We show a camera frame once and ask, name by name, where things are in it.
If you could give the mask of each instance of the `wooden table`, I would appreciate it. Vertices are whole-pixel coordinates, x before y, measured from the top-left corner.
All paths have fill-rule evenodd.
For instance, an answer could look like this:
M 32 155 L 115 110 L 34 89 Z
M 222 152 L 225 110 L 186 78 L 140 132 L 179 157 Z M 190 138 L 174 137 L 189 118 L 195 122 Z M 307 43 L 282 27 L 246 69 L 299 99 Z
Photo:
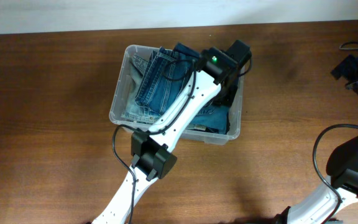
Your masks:
M 134 223 L 269 218 L 303 200 L 320 184 L 317 135 L 358 124 L 358 96 L 330 75 L 358 21 L 0 35 L 0 224 L 82 224 L 104 210 L 127 172 L 108 112 L 128 45 L 226 49 L 236 39 L 254 56 L 240 136 L 225 146 L 180 140 L 176 166 L 142 197 Z M 320 168 L 356 135 L 328 133 Z M 127 162 L 129 140 L 119 133 Z M 358 223 L 358 203 L 337 217 Z

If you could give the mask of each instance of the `blue denim jeans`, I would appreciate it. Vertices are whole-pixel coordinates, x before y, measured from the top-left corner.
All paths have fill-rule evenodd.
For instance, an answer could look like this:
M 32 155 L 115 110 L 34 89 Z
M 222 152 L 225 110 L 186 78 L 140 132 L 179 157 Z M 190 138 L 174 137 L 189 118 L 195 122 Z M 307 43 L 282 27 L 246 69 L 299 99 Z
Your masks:
M 190 72 L 190 62 L 167 63 L 174 60 L 198 59 L 199 54 L 188 47 L 178 44 L 174 50 L 165 50 L 163 47 L 158 52 L 152 52 L 149 61 L 138 55 L 132 57 L 131 77 L 134 81 L 128 97 L 127 106 L 122 117 L 153 123 L 175 101 L 188 77 L 180 81 L 169 81 L 162 76 L 162 70 L 169 78 L 180 78 L 186 72 Z M 227 126 L 227 106 L 213 104 L 203 107 L 190 124 L 196 129 L 207 129 L 214 133 L 225 134 Z

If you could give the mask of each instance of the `dark blue garment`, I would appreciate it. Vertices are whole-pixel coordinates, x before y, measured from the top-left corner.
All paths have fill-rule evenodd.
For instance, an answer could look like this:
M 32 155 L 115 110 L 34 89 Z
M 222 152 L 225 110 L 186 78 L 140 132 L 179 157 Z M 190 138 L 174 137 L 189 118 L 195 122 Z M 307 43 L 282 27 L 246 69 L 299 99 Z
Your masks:
M 183 74 L 191 72 L 192 63 L 177 62 L 168 66 L 167 64 L 175 60 L 197 60 L 199 56 L 198 52 L 183 44 L 178 44 L 174 50 L 166 50 L 161 47 L 158 52 L 153 52 L 147 66 L 141 65 L 138 68 L 140 71 L 144 71 L 144 74 L 136 94 L 136 104 L 146 108 L 149 115 L 150 113 L 163 115 L 188 81 L 188 77 L 180 81 L 167 80 L 162 76 L 163 70 L 165 69 L 165 75 L 169 78 L 180 78 Z M 206 126 L 209 130 L 214 129 L 219 134 L 225 134 L 228 111 L 227 106 L 209 104 L 199 111 L 191 124 Z

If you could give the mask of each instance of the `plastic bin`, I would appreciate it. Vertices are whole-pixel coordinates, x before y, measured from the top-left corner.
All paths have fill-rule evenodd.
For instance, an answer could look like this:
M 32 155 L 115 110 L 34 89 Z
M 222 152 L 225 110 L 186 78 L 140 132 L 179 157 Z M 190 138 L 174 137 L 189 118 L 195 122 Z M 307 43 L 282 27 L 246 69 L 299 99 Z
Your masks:
M 126 124 L 134 128 L 140 128 L 144 131 L 148 130 L 149 124 L 137 123 L 121 117 L 126 107 L 126 101 L 129 95 L 128 86 L 132 82 L 130 76 L 130 64 L 129 59 L 135 53 L 142 58 L 148 60 L 152 51 L 158 50 L 155 47 L 145 47 L 139 45 L 130 45 L 125 50 L 124 59 L 122 61 L 121 71 L 117 81 L 116 92 L 114 93 L 114 99 L 112 101 L 109 117 L 110 121 L 114 124 Z M 183 139 L 192 139 L 197 141 L 203 141 L 208 144 L 224 145 L 228 140 L 233 140 L 240 135 L 241 128 L 241 110 L 242 110 L 242 89 L 244 86 L 244 77 L 239 79 L 239 88 L 237 90 L 234 102 L 229 110 L 230 130 L 227 134 L 214 134 L 206 133 L 202 131 L 184 130 L 180 136 Z

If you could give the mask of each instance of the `white wall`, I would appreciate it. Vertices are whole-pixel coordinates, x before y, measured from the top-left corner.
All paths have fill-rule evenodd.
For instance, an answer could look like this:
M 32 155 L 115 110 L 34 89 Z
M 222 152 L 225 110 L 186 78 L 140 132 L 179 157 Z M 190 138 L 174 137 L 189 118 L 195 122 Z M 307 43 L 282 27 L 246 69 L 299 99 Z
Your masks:
M 0 0 L 0 34 L 358 19 L 358 0 Z

